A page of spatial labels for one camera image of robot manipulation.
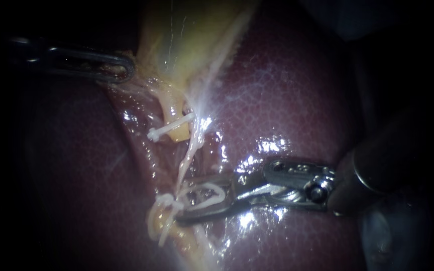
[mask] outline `clip applier jaw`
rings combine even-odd
[[[238,214],[257,204],[326,210],[333,180],[334,171],[329,167],[285,159],[273,160],[252,173],[191,178],[186,180],[191,186],[181,193],[184,197],[191,191],[217,186],[214,190],[224,193],[217,197],[224,198],[202,208],[195,208],[199,204],[187,207],[175,219],[184,225],[201,223]]]

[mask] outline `dark background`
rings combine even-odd
[[[400,109],[433,93],[434,20],[428,3],[369,1],[368,7],[390,8],[351,9],[362,5],[354,6],[353,1],[302,2],[322,30],[341,40],[349,51],[368,132],[382,126]],[[139,6],[106,5],[76,8],[59,3],[57,7],[6,6],[5,11],[0,11],[0,267],[46,270],[50,269],[51,255],[51,251],[44,251],[38,243],[50,225],[35,188],[25,181],[30,178],[24,163],[25,135],[21,126],[26,112],[18,106],[24,92],[21,86],[35,78],[8,69],[4,39],[11,35],[43,36],[108,51],[136,51]],[[276,5],[302,9],[297,3],[291,7],[279,2]],[[352,12],[339,13],[339,10]],[[356,16],[369,10],[381,15]],[[348,31],[343,31],[337,27],[343,14],[358,26],[374,27],[365,30],[348,27]],[[384,23],[372,24],[363,18]],[[423,110],[432,108],[431,101],[425,105]],[[424,119],[423,130],[427,127],[428,120]],[[434,266],[434,185],[429,185],[429,198],[433,230],[430,260]]]

